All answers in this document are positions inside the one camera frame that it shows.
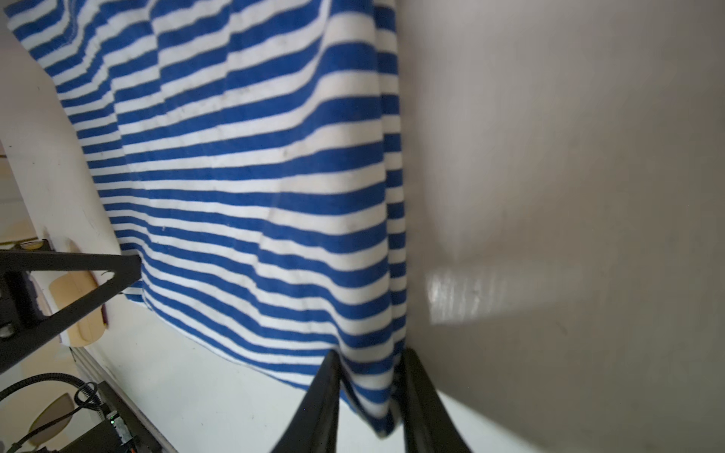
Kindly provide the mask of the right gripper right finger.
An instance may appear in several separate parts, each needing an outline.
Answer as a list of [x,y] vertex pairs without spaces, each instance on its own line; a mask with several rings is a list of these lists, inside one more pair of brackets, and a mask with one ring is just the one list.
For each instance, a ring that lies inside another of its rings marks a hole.
[[402,354],[405,448],[413,453],[470,452],[416,352]]

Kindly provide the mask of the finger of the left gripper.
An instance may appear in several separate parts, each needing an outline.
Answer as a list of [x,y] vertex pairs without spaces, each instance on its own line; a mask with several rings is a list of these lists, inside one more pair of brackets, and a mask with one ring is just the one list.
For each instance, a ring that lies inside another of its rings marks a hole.
[[96,339],[101,307],[141,279],[141,269],[133,255],[3,250],[1,371],[76,324],[76,339]]

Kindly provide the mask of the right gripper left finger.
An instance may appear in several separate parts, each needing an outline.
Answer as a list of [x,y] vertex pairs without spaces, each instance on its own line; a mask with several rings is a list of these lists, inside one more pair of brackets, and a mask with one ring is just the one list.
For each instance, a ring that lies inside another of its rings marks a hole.
[[330,351],[273,452],[336,451],[341,369],[339,355]]

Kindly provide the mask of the blue striped tank top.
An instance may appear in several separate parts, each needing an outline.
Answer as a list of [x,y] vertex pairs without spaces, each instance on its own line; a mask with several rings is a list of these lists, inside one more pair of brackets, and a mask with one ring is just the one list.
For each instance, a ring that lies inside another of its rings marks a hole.
[[120,247],[131,300],[308,388],[330,351],[400,420],[406,232],[392,1],[16,1]]

